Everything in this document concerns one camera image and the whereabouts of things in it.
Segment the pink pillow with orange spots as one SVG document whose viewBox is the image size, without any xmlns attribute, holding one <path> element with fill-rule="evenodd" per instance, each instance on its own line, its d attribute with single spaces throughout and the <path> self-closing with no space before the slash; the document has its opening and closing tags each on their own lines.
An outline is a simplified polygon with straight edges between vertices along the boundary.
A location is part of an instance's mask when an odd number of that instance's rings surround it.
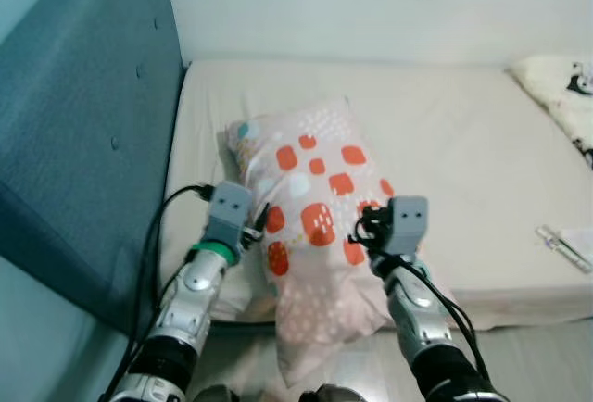
<svg viewBox="0 0 593 402">
<path fill-rule="evenodd" d="M 361 211 L 385 206 L 394 187 L 344 98 L 239 119 L 225 143 L 264 217 L 258 251 L 275 301 L 278 369 L 293 385 L 391 325 L 382 280 L 350 236 Z"/>
</svg>

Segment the cream bed mattress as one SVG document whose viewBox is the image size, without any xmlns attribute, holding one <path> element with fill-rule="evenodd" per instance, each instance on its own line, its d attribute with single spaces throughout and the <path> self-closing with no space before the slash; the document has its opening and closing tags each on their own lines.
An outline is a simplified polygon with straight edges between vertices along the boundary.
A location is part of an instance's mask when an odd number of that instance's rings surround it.
<svg viewBox="0 0 593 402">
<path fill-rule="evenodd" d="M 593 313 L 593 280 L 535 229 L 593 227 L 593 172 L 495 65 L 196 60 L 175 118 L 166 190 L 233 181 L 229 124 L 344 98 L 399 195 L 423 195 L 423 261 L 479 330 Z"/>
</svg>

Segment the grey robot left leg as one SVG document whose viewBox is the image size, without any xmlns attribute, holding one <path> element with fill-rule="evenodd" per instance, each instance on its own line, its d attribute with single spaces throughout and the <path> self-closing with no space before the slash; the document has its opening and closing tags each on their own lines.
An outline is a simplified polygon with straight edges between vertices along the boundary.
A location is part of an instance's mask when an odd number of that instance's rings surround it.
<svg viewBox="0 0 593 402">
<path fill-rule="evenodd" d="M 241 398 L 228 385 L 215 384 L 191 395 L 189 402 L 241 402 Z"/>
</svg>

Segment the grey robot leg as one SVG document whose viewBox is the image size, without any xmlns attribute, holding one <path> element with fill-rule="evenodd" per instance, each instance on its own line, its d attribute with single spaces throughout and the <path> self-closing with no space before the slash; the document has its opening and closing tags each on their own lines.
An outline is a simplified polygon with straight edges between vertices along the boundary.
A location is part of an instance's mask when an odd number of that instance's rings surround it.
<svg viewBox="0 0 593 402">
<path fill-rule="evenodd" d="M 241 398 L 228 385 L 215 384 L 191 395 L 189 402 L 241 402 Z"/>
<path fill-rule="evenodd" d="M 302 391 L 297 402 L 365 402 L 360 394 L 337 384 L 326 383 L 317 389 Z"/>
</svg>

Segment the grey robot right leg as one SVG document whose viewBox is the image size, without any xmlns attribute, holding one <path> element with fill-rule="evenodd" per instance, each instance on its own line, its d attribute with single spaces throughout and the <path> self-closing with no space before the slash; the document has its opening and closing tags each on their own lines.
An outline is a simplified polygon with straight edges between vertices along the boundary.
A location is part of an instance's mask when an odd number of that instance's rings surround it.
<svg viewBox="0 0 593 402">
<path fill-rule="evenodd" d="M 326 383 L 317 389 L 302 391 L 297 402 L 365 402 L 360 394 L 337 384 Z"/>
</svg>

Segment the teal padded headboard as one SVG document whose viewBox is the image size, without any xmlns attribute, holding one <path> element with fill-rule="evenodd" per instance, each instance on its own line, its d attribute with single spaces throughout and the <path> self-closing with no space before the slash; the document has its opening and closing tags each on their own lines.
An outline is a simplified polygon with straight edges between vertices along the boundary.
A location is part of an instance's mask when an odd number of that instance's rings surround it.
<svg viewBox="0 0 593 402">
<path fill-rule="evenodd" d="M 0 258 L 122 332 L 182 79 L 170 0 L 38 0 L 0 44 Z"/>
</svg>

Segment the cream cartoon print blanket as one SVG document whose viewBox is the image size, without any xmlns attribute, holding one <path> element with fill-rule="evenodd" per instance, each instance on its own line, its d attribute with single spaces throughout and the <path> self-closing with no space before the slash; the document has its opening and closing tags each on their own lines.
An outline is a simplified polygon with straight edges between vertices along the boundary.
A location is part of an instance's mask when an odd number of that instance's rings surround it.
<svg viewBox="0 0 593 402">
<path fill-rule="evenodd" d="M 554 119 L 593 165 L 593 57 L 534 55 L 510 65 L 510 75 Z"/>
</svg>

